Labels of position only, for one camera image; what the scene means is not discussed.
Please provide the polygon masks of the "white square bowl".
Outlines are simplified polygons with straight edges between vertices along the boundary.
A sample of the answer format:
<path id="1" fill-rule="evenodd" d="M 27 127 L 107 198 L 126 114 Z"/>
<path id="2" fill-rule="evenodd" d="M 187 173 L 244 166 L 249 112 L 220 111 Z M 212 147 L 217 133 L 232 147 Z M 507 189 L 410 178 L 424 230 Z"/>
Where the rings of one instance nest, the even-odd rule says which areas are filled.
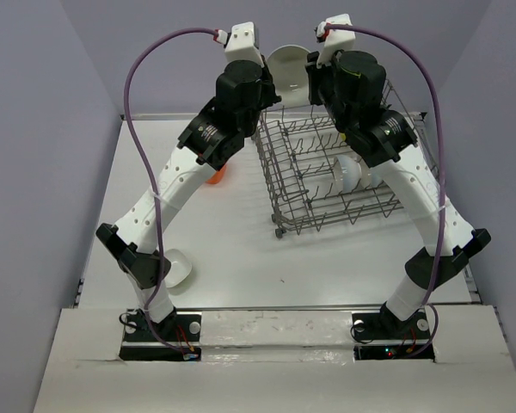
<path id="1" fill-rule="evenodd" d="M 167 250 L 165 258 L 170 262 L 170 270 L 165 277 L 166 287 L 177 287 L 191 274 L 193 265 L 178 249 Z"/>

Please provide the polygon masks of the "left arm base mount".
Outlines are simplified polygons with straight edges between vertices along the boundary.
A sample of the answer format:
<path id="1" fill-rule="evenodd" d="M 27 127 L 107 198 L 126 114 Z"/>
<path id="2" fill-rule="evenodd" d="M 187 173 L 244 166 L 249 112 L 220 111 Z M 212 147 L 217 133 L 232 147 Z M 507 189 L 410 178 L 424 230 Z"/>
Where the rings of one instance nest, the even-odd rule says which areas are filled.
<path id="1" fill-rule="evenodd" d="M 119 357 L 123 361 L 200 361 L 202 314 L 178 311 L 153 329 L 140 310 L 119 315 L 123 327 Z"/>

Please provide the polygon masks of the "white round bowl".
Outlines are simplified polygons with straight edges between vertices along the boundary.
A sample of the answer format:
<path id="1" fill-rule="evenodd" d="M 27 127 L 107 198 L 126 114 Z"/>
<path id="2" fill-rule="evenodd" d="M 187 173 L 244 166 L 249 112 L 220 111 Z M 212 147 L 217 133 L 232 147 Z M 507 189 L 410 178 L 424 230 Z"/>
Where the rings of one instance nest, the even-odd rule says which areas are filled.
<path id="1" fill-rule="evenodd" d="M 336 156 L 333 165 L 335 186 L 339 193 L 350 193 L 355 190 L 362 177 L 359 163 L 352 157 Z"/>

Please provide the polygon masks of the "metal front rail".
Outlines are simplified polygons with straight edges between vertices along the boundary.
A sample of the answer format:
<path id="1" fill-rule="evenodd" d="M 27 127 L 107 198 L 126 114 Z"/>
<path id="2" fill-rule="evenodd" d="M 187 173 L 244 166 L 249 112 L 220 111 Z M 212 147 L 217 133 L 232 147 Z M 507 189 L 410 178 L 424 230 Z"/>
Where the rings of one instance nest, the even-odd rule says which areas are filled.
<path id="1" fill-rule="evenodd" d="M 274 305 L 274 306 L 183 306 L 178 311 L 377 311 L 382 305 Z"/>

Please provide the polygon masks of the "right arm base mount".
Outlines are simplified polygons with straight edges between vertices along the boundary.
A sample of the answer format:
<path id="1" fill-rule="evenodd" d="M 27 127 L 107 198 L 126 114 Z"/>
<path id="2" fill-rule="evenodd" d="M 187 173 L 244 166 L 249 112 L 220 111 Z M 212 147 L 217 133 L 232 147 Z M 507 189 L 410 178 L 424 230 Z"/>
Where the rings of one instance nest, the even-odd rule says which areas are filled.
<path id="1" fill-rule="evenodd" d="M 387 312 L 358 311 L 349 327 L 357 361 L 435 360 L 432 333 L 423 308 L 401 321 Z"/>

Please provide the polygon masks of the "orange square bowl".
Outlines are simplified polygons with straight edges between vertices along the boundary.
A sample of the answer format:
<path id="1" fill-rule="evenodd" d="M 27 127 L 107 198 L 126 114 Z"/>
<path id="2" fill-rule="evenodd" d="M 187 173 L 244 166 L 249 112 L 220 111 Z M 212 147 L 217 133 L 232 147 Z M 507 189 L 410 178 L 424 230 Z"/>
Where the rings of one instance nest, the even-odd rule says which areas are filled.
<path id="1" fill-rule="evenodd" d="M 214 175 L 206 181 L 206 183 L 209 185 L 219 184 L 223 180 L 226 170 L 227 165 L 224 165 L 220 170 L 216 171 Z"/>

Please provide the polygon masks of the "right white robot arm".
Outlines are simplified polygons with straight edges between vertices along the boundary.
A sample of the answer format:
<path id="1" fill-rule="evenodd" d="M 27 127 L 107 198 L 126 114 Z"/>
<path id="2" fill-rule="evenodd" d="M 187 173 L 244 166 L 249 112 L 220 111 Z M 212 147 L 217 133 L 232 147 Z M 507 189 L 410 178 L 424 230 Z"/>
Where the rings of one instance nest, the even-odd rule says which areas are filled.
<path id="1" fill-rule="evenodd" d="M 405 263 L 405 276 L 383 303 L 374 326 L 398 337 L 433 290 L 459 274 L 490 242 L 442 193 L 405 116 L 382 103 L 385 68 L 370 53 L 337 51 L 328 63 L 306 58 L 310 103 L 326 108 L 345 142 L 404 206 L 424 243 Z"/>

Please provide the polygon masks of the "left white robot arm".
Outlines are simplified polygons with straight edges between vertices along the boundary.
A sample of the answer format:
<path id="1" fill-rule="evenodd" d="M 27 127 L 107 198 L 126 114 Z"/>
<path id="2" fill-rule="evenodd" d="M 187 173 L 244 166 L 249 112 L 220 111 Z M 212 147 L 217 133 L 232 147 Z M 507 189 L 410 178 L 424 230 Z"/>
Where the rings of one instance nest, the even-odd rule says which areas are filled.
<path id="1" fill-rule="evenodd" d="M 236 60 L 216 81 L 214 97 L 186 126 L 162 172 L 123 217 L 96 230 L 99 241 L 127 274 L 138 297 L 143 328 L 153 339 L 168 337 L 176 309 L 165 278 L 163 232 L 190 197 L 243 147 L 261 111 L 280 101 L 266 64 Z"/>

